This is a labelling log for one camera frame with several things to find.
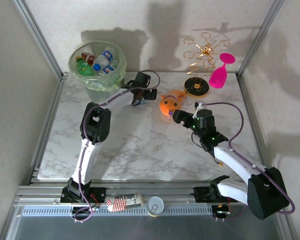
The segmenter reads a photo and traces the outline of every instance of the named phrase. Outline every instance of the trash bin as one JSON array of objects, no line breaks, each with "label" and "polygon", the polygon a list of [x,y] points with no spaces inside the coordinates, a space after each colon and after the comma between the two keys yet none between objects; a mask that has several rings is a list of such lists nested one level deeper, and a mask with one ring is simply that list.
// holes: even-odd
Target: trash bin
[{"label": "trash bin", "polygon": [[[108,74],[98,74],[93,76],[83,76],[77,70],[76,57],[81,57],[82,53],[92,54],[97,58],[107,47],[114,49],[113,60],[118,60],[118,66]],[[108,41],[89,41],[80,44],[69,58],[68,67],[74,78],[79,81],[86,91],[91,102],[100,103],[118,92],[126,74],[127,61],[123,51],[114,43]]]}]

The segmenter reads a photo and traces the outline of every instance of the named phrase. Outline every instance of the can lid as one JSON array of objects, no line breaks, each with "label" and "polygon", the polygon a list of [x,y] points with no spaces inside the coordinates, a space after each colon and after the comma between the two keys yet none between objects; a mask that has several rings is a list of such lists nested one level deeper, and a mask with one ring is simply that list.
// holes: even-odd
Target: can lid
[{"label": "can lid", "polygon": [[84,60],[84,58],[83,58],[82,56],[77,56],[77,57],[75,58],[75,60],[76,60],[77,62],[79,62],[80,60]]},{"label": "can lid", "polygon": [[98,72],[101,69],[100,64],[96,63],[95,65],[93,65],[93,69]]},{"label": "can lid", "polygon": [[164,209],[165,204],[160,197],[153,196],[146,202],[146,210],[152,216],[159,216]]}]

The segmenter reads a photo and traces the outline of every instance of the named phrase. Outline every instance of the red and white package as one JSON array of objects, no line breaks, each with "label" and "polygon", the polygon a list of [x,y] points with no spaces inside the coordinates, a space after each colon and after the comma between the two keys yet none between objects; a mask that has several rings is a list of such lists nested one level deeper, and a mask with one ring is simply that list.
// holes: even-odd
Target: red and white package
[{"label": "red and white package", "polygon": [[88,62],[88,64],[92,65],[94,64],[95,56],[88,53],[88,52],[83,52],[81,53],[81,57],[84,58],[85,61]]},{"label": "red and white package", "polygon": [[138,208],[143,205],[143,196],[140,193],[119,195],[106,201],[109,212],[118,212],[125,209]]}]

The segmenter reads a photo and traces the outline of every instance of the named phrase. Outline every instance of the pink wine glass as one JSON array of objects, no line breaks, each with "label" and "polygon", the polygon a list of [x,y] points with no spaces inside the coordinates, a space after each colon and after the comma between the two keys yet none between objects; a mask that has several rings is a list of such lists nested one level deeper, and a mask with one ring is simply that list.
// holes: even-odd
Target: pink wine glass
[{"label": "pink wine glass", "polygon": [[220,54],[220,60],[224,62],[223,66],[215,70],[209,80],[211,87],[216,89],[221,89],[224,87],[228,76],[226,64],[233,64],[236,61],[236,58],[230,53],[222,53]]}]

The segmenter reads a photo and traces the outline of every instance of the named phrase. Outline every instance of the gold wire tree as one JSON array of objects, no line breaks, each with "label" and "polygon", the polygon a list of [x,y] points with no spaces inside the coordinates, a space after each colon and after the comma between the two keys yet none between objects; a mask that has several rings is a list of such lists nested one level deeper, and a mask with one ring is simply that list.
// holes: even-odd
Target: gold wire tree
[{"label": "gold wire tree", "polygon": [[207,74],[202,74],[201,78],[200,78],[200,83],[199,84],[195,84],[194,87],[199,88],[201,81],[203,79],[203,76],[210,76],[212,74],[211,70],[215,69],[215,58],[213,57],[213,55],[220,55],[220,52],[215,52],[215,48],[219,47],[220,45],[223,45],[224,47],[229,47],[230,46],[230,42],[227,39],[221,40],[219,44],[213,46],[213,43],[211,41],[209,41],[209,39],[211,38],[211,34],[209,32],[203,32],[201,33],[201,37],[205,39],[205,45],[204,46],[199,46],[197,43],[195,43],[195,41],[188,37],[185,38],[183,40],[183,42],[186,45],[195,45],[199,51],[185,51],[183,53],[183,56],[186,59],[192,59],[195,56],[195,59],[197,60],[196,62],[192,63],[189,65],[190,68],[193,68],[192,71],[187,72],[187,75],[192,75],[195,76],[196,79],[198,78],[198,74],[195,74],[195,71],[197,71],[199,69],[200,64],[203,65],[203,67],[206,69],[206,71],[208,72]]}]

